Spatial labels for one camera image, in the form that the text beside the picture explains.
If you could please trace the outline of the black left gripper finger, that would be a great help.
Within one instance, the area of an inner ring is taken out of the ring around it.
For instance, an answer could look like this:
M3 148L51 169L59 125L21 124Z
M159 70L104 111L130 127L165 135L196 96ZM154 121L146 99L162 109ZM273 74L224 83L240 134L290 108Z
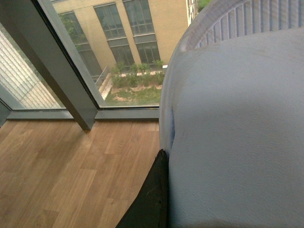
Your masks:
M159 150L137 197L117 224L118 228L167 227L168 172L167 154Z

